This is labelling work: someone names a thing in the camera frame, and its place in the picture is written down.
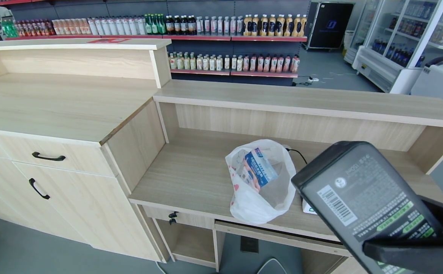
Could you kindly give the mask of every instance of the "black drawer handle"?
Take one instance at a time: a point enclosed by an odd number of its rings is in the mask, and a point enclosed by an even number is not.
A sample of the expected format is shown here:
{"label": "black drawer handle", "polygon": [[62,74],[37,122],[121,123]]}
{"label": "black drawer handle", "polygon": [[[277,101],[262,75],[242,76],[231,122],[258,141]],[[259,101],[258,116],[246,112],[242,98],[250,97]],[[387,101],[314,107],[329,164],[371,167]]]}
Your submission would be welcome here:
{"label": "black drawer handle", "polygon": [[44,160],[50,160],[50,161],[64,161],[64,159],[66,159],[66,156],[64,156],[64,155],[61,155],[58,158],[46,158],[46,157],[42,157],[39,155],[40,155],[40,153],[38,153],[37,151],[32,153],[32,156],[34,156],[37,159],[44,159]]}
{"label": "black drawer handle", "polygon": [[44,199],[46,199],[46,200],[49,200],[49,198],[51,198],[51,196],[49,196],[49,195],[42,195],[42,194],[40,194],[40,192],[35,188],[35,186],[34,186],[34,183],[35,183],[35,180],[34,180],[34,178],[30,178],[30,180],[29,180],[29,183],[30,183],[30,185],[33,187],[33,189],[37,192],[37,193],[39,193],[39,195],[42,197],[42,198],[44,198]]}

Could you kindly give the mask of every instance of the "black cable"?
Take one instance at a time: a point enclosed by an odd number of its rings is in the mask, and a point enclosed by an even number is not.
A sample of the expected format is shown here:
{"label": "black cable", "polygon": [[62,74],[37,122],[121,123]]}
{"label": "black cable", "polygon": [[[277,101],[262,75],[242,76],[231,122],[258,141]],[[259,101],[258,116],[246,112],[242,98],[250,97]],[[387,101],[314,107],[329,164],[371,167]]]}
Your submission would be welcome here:
{"label": "black cable", "polygon": [[287,151],[296,151],[297,153],[299,153],[299,155],[301,155],[301,157],[302,157],[303,160],[304,160],[304,163],[306,163],[306,165],[308,164],[308,161],[306,161],[306,158],[304,158],[304,156],[303,156],[298,150],[295,150],[295,149],[289,149],[289,148],[286,148],[286,150],[287,150]]}

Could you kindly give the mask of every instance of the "counter top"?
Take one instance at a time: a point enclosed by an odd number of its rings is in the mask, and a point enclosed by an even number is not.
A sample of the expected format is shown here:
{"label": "counter top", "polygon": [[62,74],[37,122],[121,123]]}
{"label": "counter top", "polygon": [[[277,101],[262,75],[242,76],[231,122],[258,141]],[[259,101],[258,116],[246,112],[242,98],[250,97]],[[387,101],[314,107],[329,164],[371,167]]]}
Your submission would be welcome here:
{"label": "counter top", "polygon": [[379,92],[171,80],[154,100],[443,127],[442,99]]}
{"label": "counter top", "polygon": [[[162,148],[129,199],[132,203],[239,223],[230,213],[233,186],[225,156],[237,146],[262,138],[180,129],[176,138]],[[325,143],[271,139],[301,151],[308,162],[330,146]],[[380,151],[417,194],[443,202],[442,191],[430,176],[421,172],[407,153]],[[297,153],[291,156],[296,170],[300,170],[304,166],[301,157]],[[320,217],[303,213],[298,193],[287,213],[259,227],[338,241]]]}
{"label": "counter top", "polygon": [[0,41],[2,50],[28,49],[133,49],[157,50],[171,44],[171,39],[128,39],[120,43],[88,43],[98,38],[65,38]]}
{"label": "counter top", "polygon": [[0,130],[100,146],[155,92],[152,80],[10,73],[0,77]]}

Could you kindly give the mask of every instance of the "green glass bottle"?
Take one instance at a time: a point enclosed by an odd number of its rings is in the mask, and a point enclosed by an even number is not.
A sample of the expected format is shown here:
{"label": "green glass bottle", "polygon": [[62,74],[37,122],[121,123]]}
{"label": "green glass bottle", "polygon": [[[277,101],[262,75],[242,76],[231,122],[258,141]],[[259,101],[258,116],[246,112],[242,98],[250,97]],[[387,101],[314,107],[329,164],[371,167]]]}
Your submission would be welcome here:
{"label": "green glass bottle", "polygon": [[150,14],[145,15],[145,31],[148,35],[152,34],[152,23],[150,20]]}
{"label": "green glass bottle", "polygon": [[164,14],[159,14],[160,33],[165,34],[167,28],[165,26]]}
{"label": "green glass bottle", "polygon": [[159,34],[158,26],[159,23],[157,23],[157,14],[150,14],[151,16],[151,22],[152,22],[152,34],[157,35]]}

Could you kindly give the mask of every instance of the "plastic bottle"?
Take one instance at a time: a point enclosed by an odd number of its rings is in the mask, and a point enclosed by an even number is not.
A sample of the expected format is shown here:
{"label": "plastic bottle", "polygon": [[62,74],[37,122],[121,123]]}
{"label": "plastic bottle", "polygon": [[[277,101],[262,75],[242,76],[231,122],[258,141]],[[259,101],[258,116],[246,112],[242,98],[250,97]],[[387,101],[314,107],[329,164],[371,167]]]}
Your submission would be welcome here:
{"label": "plastic bottle", "polygon": [[211,35],[218,35],[218,22],[216,21],[216,16],[211,16]]}
{"label": "plastic bottle", "polygon": [[275,34],[275,14],[270,15],[270,19],[268,20],[268,36],[274,36]]}
{"label": "plastic bottle", "polygon": [[281,73],[283,66],[284,66],[284,57],[282,55],[280,55],[279,59],[277,59],[277,67],[275,69],[275,72]]}
{"label": "plastic bottle", "polygon": [[189,35],[196,35],[196,21],[192,15],[188,17],[188,31]]}
{"label": "plastic bottle", "polygon": [[260,54],[257,60],[257,71],[262,72],[264,70],[264,56]]}
{"label": "plastic bottle", "polygon": [[176,32],[176,35],[181,35],[181,19],[179,18],[179,15],[174,16],[174,31]]}
{"label": "plastic bottle", "polygon": [[93,22],[95,23],[96,30],[98,31],[98,35],[105,35],[105,32],[103,31],[103,28],[101,27],[101,21],[99,18],[92,18]]}
{"label": "plastic bottle", "polygon": [[176,61],[176,58],[174,58],[174,54],[170,54],[170,58],[169,58],[169,64],[171,64],[171,69],[177,69],[178,68],[178,63]]}
{"label": "plastic bottle", "polygon": [[210,70],[215,70],[216,69],[216,64],[215,64],[215,59],[213,57],[210,58]]}
{"label": "plastic bottle", "polygon": [[221,59],[221,57],[218,57],[216,58],[216,70],[221,71],[222,69],[223,69],[223,60]]}
{"label": "plastic bottle", "polygon": [[230,17],[225,16],[225,21],[223,21],[223,34],[225,36],[230,35]]}
{"label": "plastic bottle", "polygon": [[306,28],[307,23],[308,23],[308,16],[304,14],[303,18],[301,19],[301,30],[298,33],[299,37],[304,37],[304,30]]}
{"label": "plastic bottle", "polygon": [[282,71],[288,72],[290,63],[291,63],[291,56],[287,55],[287,57],[284,59],[284,67],[282,68]]}
{"label": "plastic bottle", "polygon": [[230,56],[228,54],[225,56],[225,69],[230,69]]}
{"label": "plastic bottle", "polygon": [[230,35],[235,36],[237,34],[237,17],[232,16],[230,20]]}
{"label": "plastic bottle", "polygon": [[264,72],[268,72],[270,70],[270,55],[267,54],[267,57],[264,59]]}
{"label": "plastic bottle", "polygon": [[240,55],[237,59],[237,71],[242,71],[243,68],[243,59],[242,56]]}
{"label": "plastic bottle", "polygon": [[243,20],[242,32],[243,36],[251,35],[251,16],[249,17],[248,14],[245,15],[245,19]]}
{"label": "plastic bottle", "polygon": [[167,35],[173,35],[174,34],[174,20],[171,19],[171,16],[166,15],[165,17],[165,29]]}
{"label": "plastic bottle", "polygon": [[145,17],[143,16],[138,17],[137,24],[138,24],[138,33],[140,35],[146,35],[147,32],[145,31]]}
{"label": "plastic bottle", "polygon": [[262,22],[260,27],[260,36],[267,36],[268,19],[267,14],[262,14]]}
{"label": "plastic bottle", "polygon": [[196,59],[196,69],[197,70],[203,69],[203,57],[202,56],[198,56]]}
{"label": "plastic bottle", "polygon": [[182,53],[178,53],[178,69],[184,69],[184,58]]}
{"label": "plastic bottle", "polygon": [[223,36],[223,17],[218,16],[218,35]]}
{"label": "plastic bottle", "polygon": [[284,36],[291,36],[293,31],[294,31],[294,22],[292,21],[292,14],[288,14],[286,19],[286,31],[284,31]]}
{"label": "plastic bottle", "polygon": [[243,71],[249,71],[250,59],[248,55],[245,55],[243,58]]}
{"label": "plastic bottle", "polygon": [[189,63],[190,63],[190,69],[195,70],[196,69],[196,58],[194,57],[194,52],[191,53]]}
{"label": "plastic bottle", "polygon": [[251,36],[258,36],[258,29],[259,29],[258,22],[259,22],[258,14],[255,14],[253,16],[252,24],[251,24]]}
{"label": "plastic bottle", "polygon": [[294,66],[292,67],[292,70],[291,70],[292,73],[297,73],[297,70],[299,69],[299,61],[300,61],[299,56],[296,55],[296,58],[294,61]]}
{"label": "plastic bottle", "polygon": [[437,38],[437,44],[439,45],[443,44],[443,31],[441,32],[441,35]]}
{"label": "plastic bottle", "polygon": [[250,58],[250,71],[255,71],[256,68],[257,68],[257,57],[255,56],[255,54],[253,54],[252,57]]}
{"label": "plastic bottle", "polygon": [[110,33],[112,35],[119,35],[115,18],[108,18],[108,28],[110,29]]}
{"label": "plastic bottle", "polygon": [[210,18],[209,16],[204,16],[204,35],[211,34]]}
{"label": "plastic bottle", "polygon": [[277,22],[275,23],[275,36],[282,36],[284,34],[284,19],[283,14],[279,14],[279,18],[277,18]]}
{"label": "plastic bottle", "polygon": [[233,55],[232,57],[232,70],[236,70],[237,69],[237,56]]}
{"label": "plastic bottle", "polygon": [[237,35],[243,35],[243,16],[239,16],[237,19]]}

